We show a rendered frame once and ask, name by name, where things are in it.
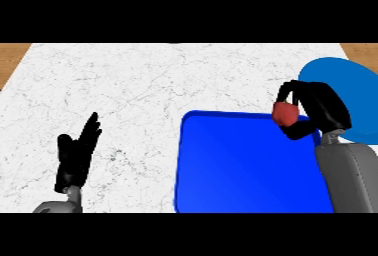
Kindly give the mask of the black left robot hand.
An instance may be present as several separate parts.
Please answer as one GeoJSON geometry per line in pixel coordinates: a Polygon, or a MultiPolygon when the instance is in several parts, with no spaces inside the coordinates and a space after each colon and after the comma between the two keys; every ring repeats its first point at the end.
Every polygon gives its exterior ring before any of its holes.
{"type": "Polygon", "coordinates": [[[68,134],[58,136],[59,167],[55,182],[55,191],[58,193],[65,193],[71,186],[82,188],[86,184],[92,155],[102,134],[98,118],[98,113],[93,113],[77,139],[68,134]]]}

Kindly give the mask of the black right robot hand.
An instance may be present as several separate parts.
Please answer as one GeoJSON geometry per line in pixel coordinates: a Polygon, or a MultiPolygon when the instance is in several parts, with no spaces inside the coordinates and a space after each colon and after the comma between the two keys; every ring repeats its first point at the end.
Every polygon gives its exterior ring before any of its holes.
{"type": "Polygon", "coordinates": [[[291,140],[302,139],[316,130],[327,134],[352,128],[346,104],[327,83],[297,80],[285,82],[280,88],[277,102],[299,106],[299,121],[290,127],[278,125],[291,140]]]}

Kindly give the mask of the red bell pepper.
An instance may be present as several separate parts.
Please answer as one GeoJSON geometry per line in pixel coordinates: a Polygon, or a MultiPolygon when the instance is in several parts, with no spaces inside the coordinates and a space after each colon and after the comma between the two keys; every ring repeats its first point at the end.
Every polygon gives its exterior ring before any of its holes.
{"type": "Polygon", "coordinates": [[[290,127],[299,121],[299,106],[287,102],[277,102],[272,118],[280,126],[290,127]]]}

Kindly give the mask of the blue round plate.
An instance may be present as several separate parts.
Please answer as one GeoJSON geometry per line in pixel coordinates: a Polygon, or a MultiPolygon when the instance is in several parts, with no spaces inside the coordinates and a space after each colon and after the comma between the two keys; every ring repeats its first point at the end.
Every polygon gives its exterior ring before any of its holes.
{"type": "Polygon", "coordinates": [[[324,57],[305,65],[299,80],[324,82],[337,92],[352,118],[343,138],[378,145],[378,74],[347,59],[324,57]]]}

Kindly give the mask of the blue rectangular tray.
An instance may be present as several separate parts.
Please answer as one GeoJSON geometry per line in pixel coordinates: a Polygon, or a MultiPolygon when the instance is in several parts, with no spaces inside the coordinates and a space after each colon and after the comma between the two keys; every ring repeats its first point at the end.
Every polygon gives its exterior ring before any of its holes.
{"type": "Polygon", "coordinates": [[[200,111],[182,118],[175,188],[179,213],[331,213],[315,149],[266,113],[200,111]]]}

